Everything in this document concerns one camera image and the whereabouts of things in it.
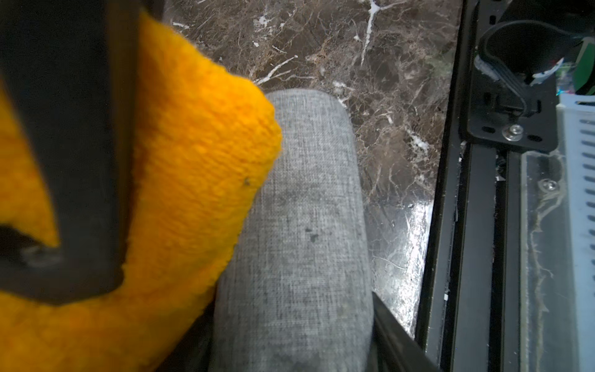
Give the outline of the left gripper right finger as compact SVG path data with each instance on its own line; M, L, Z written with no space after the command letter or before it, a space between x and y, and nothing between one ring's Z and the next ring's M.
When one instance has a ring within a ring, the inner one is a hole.
M371 370L440 371L375 292L373 293Z

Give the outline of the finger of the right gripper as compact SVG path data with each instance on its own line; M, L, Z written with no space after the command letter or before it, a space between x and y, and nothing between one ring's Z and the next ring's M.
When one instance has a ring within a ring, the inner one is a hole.
M1 73L60 243L1 231L1 289L63 305L122 284L139 1L4 1Z

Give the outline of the orange microfiber cloth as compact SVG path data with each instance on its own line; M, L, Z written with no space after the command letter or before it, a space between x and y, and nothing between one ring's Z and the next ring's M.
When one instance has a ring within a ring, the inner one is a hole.
M141 12L124 281L64 306L1 295L4 371L154 371L215 293L281 148L274 107Z

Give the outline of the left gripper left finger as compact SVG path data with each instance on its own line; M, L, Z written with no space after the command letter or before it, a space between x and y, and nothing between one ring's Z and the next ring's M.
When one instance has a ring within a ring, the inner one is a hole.
M193 322L157 372L207 372L212 351L215 302Z

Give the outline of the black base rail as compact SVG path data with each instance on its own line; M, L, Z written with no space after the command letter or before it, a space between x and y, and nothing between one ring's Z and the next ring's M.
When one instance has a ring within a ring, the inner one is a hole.
M415 339L441 371L594 369L592 1L466 1Z

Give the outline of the dark grey eyeglass case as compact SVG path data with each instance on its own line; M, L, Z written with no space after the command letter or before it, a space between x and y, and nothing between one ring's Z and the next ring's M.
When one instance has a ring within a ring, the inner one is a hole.
M282 152L218 283L212 371L363 371L373 333L353 127L321 91L268 95Z

